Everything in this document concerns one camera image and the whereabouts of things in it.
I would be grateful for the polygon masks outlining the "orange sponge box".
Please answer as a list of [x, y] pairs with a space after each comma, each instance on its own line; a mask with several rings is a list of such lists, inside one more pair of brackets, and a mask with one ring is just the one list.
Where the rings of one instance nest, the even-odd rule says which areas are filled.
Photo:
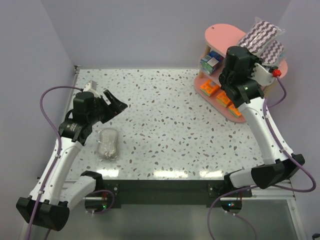
[[207, 80], [200, 86], [200, 89], [205, 95], [211, 97], [218, 90], [220, 90], [220, 87], [219, 85], [215, 84], [212, 80]]
[[241, 112], [235, 107], [234, 104], [229, 105], [228, 110], [235, 118], [240, 118], [242, 116]]
[[217, 96], [216, 96], [217, 102], [222, 105], [224, 108], [227, 108], [232, 104], [232, 101], [227, 97], [227, 94], [224, 91], [221, 91]]

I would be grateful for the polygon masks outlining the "green sponge pack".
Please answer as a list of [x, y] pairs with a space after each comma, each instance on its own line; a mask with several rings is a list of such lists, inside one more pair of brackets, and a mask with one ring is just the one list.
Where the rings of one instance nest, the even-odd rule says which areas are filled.
[[222, 66], [223, 62], [224, 57], [212, 50], [200, 59], [199, 64], [200, 69], [210, 76]]

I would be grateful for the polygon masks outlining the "grey scrubber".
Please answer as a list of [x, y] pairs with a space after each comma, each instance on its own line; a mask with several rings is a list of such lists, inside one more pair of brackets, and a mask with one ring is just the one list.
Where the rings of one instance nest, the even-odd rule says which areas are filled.
[[98, 133], [96, 153], [101, 160], [115, 161], [119, 155], [119, 133], [114, 128], [104, 128]]

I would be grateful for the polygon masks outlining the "purple striped sponge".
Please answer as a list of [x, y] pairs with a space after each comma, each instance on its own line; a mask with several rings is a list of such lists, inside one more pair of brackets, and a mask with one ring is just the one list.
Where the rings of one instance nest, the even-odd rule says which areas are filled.
[[248, 49], [255, 56], [260, 56], [272, 41], [284, 33], [285, 30], [283, 28], [255, 17], [254, 24], [237, 42], [237, 46]]
[[262, 65], [264, 67], [279, 66], [285, 56], [285, 47], [277, 40], [273, 40], [261, 53]]

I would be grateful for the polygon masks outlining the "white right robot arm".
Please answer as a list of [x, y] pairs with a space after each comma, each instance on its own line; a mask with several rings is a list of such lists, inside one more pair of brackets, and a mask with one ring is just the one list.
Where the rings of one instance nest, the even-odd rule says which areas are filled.
[[262, 165], [226, 174], [226, 185], [233, 189], [254, 185], [266, 189], [292, 177], [299, 169], [297, 164], [303, 165], [305, 159], [286, 143], [266, 106], [261, 87], [275, 80], [273, 74], [247, 48], [231, 46], [218, 79], [221, 89], [248, 123], [263, 160]]

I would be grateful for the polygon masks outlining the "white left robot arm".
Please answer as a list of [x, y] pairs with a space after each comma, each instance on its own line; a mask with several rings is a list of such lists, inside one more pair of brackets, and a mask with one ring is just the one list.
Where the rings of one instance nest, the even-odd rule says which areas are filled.
[[93, 126], [110, 121], [128, 106], [109, 90], [102, 95], [93, 90], [81, 90], [73, 99], [73, 108], [56, 128], [57, 140], [50, 160], [28, 197], [20, 197], [16, 208], [29, 227], [38, 226], [60, 231], [70, 212], [89, 194], [106, 191], [100, 173], [86, 170], [66, 191], [63, 186], [73, 161], [81, 151]]

